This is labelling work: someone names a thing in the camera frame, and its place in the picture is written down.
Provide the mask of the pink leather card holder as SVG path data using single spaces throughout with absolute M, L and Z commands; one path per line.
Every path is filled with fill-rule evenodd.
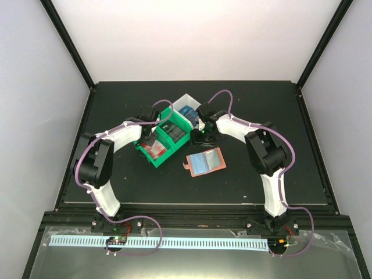
M 186 156 L 183 168 L 189 170 L 192 177 L 202 176 L 227 167 L 219 147 Z

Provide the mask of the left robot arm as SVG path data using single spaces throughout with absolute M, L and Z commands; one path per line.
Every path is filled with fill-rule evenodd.
M 116 151 L 140 140 L 148 140 L 160 123 L 160 112 L 153 106 L 145 106 L 139 116 L 129 117 L 122 124 L 97 134 L 85 133 L 71 171 L 75 183 L 91 196 L 96 211 L 104 219 L 104 225 L 112 232 L 120 231 L 125 224 L 118 214 L 120 202 L 110 183 L 113 158 Z

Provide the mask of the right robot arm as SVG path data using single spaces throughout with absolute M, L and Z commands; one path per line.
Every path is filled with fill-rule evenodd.
M 272 123 L 251 123 L 225 110 L 217 112 L 209 103 L 201 104 L 199 131 L 202 140 L 214 141 L 218 135 L 228 135 L 245 143 L 249 161 L 260 174 L 264 190 L 264 227 L 268 233 L 278 234 L 288 220 L 285 198 L 284 170 L 292 165 L 294 155 Z

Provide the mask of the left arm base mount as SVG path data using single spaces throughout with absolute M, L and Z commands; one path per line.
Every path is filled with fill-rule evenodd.
M 143 218 L 136 218 L 122 223 L 112 223 L 103 215 L 95 214 L 91 224 L 92 233 L 103 235 L 129 235 L 139 234 L 144 223 Z

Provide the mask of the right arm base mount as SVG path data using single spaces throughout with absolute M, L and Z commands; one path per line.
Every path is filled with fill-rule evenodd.
M 268 235 L 299 235 L 299 229 L 295 228 L 296 221 L 288 213 L 279 217 L 269 214 L 247 215 L 245 218 L 246 228 L 250 231 L 260 231 Z

